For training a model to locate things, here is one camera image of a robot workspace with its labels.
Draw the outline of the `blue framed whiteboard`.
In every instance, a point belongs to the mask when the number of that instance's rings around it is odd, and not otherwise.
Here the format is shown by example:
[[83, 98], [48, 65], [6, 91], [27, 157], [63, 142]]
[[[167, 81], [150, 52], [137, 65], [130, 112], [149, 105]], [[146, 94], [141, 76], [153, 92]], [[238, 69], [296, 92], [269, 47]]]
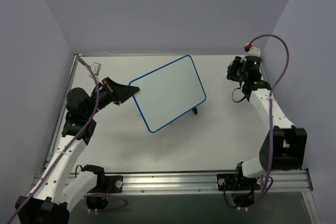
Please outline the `blue framed whiteboard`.
[[150, 133], [163, 129], [207, 99], [190, 55], [131, 80], [129, 86], [140, 89], [133, 99]]

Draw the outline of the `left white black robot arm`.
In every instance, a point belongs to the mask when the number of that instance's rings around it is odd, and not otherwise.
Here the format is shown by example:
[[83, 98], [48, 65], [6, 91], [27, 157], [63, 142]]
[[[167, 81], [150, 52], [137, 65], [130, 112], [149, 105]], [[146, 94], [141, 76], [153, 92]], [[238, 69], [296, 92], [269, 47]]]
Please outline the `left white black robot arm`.
[[93, 116], [111, 103], [121, 105], [139, 91], [139, 87], [118, 84], [106, 77], [96, 84], [92, 94], [83, 88], [68, 92], [68, 112], [57, 150], [40, 181], [16, 202], [21, 223], [68, 223], [72, 209], [83, 198], [92, 209], [107, 206], [110, 191], [103, 167], [85, 165], [75, 180], [66, 182], [93, 136], [97, 125]]

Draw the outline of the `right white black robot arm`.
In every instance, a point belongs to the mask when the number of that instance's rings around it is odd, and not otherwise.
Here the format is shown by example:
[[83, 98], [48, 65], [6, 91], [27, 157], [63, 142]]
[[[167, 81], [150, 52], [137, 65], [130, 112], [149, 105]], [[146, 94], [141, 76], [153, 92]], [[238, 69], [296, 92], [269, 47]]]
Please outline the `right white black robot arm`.
[[236, 56], [227, 67], [226, 78], [239, 83], [244, 99], [253, 105], [268, 131], [258, 155], [237, 164], [232, 188], [252, 187], [260, 176], [269, 178], [273, 170], [301, 170], [303, 165], [307, 131], [283, 113], [270, 84], [262, 79], [260, 65], [260, 57]]

